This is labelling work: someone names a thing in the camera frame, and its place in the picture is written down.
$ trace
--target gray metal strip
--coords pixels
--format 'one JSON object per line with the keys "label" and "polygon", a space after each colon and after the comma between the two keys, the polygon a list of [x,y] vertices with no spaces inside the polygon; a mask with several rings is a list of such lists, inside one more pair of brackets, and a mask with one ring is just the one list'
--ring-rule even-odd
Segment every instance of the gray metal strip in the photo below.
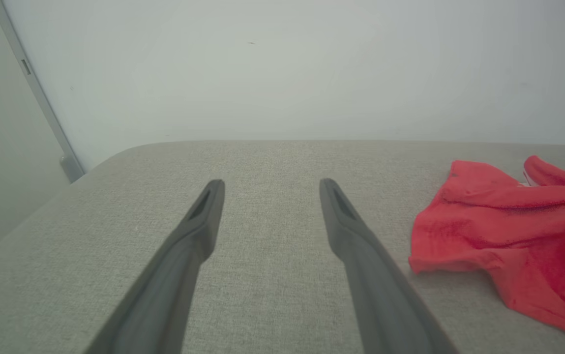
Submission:
{"label": "gray metal strip", "polygon": [[24,73],[24,78],[26,78],[33,95],[37,100],[37,104],[40,105],[40,108],[44,113],[44,117],[46,117],[46,121],[48,121],[59,146],[64,152],[64,157],[62,157],[60,163],[64,172],[68,176],[70,183],[73,183],[85,174],[84,169],[79,163],[75,152],[71,148],[64,131],[61,129],[61,125],[55,116],[55,112],[53,112],[51,104],[44,94],[44,90],[42,90],[42,86],[37,79],[35,70],[31,67],[31,63],[29,62],[29,59],[22,48],[22,44],[20,43],[20,39],[18,39],[18,35],[15,33],[15,29],[13,29],[13,25],[2,0],[0,0],[0,26],[2,27],[13,54],[18,61],[18,65],[20,65],[22,72]]}

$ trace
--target red fabric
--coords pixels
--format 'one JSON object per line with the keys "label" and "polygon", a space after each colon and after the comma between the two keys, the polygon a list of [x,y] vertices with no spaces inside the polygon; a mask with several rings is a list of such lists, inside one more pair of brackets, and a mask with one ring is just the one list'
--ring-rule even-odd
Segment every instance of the red fabric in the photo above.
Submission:
{"label": "red fabric", "polygon": [[483,163],[455,161],[411,238],[415,273],[484,269],[505,304],[565,330],[565,171],[536,156],[523,186]]}

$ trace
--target gray textured fabric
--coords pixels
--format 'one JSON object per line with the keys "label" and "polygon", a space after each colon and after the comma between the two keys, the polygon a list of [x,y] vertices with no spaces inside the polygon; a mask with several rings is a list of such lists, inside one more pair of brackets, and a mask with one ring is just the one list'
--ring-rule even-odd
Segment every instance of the gray textured fabric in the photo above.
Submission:
{"label": "gray textured fabric", "polygon": [[81,353],[208,180],[226,182],[183,352],[362,353],[318,181],[335,179],[463,353],[565,353],[565,333],[501,302],[481,272],[414,276],[415,216],[451,161],[520,178],[565,146],[389,141],[197,142],[100,164],[0,242],[0,354]]}

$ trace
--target mattress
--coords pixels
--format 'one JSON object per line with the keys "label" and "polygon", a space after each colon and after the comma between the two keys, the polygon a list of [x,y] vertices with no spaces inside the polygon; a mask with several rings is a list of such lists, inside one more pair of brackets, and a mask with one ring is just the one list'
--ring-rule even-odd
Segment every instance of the mattress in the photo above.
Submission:
{"label": "mattress", "polygon": [[362,353],[318,183],[339,183],[463,353],[565,353],[565,332],[503,304],[481,271],[414,275],[418,212],[456,159],[522,179],[565,146],[396,141],[162,143],[97,166],[0,242],[0,354],[82,353],[206,183],[226,182],[183,353]]}

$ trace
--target cloth fold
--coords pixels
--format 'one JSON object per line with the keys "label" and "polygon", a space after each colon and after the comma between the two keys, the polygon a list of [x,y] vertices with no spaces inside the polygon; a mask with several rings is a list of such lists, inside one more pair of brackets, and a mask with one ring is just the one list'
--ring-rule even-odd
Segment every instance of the cloth fold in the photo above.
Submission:
{"label": "cloth fold", "polygon": [[565,171],[532,156],[524,186],[484,163],[455,161],[416,218],[415,273],[484,269],[505,304],[565,330]]}

